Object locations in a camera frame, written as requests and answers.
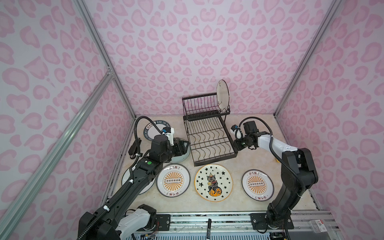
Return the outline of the white floral speckled plate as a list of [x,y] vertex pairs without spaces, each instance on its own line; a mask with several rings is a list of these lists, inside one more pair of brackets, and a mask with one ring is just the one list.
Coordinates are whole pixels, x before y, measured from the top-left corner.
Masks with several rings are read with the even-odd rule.
[[230,106],[230,92],[225,80],[217,84],[217,102],[221,113],[226,113]]

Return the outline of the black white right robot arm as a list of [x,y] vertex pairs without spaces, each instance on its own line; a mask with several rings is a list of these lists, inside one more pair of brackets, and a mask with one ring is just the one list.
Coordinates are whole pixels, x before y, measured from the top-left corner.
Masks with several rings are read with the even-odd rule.
[[312,153],[307,148],[296,148],[275,138],[271,127],[261,118],[247,117],[231,127],[238,151],[258,148],[269,151],[281,164],[282,187],[277,197],[268,205],[266,224],[271,229],[283,227],[293,208],[304,193],[319,180]]

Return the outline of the light blue flower plate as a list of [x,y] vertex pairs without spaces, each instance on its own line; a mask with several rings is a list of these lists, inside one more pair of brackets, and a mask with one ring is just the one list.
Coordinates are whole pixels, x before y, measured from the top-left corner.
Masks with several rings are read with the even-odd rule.
[[190,142],[180,139],[180,156],[175,157],[175,163],[183,162],[191,153]]

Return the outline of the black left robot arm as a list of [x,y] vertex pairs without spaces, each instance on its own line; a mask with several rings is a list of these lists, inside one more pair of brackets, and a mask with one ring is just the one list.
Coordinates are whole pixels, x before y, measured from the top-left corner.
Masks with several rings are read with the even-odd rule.
[[134,133],[137,145],[136,159],[129,167],[130,176],[121,188],[93,214],[86,212],[79,221],[79,240],[126,240],[140,229],[156,231],[156,210],[148,205],[139,206],[126,215],[129,206],[139,193],[161,172],[177,153],[172,127],[156,129],[151,148],[141,152],[138,134]]

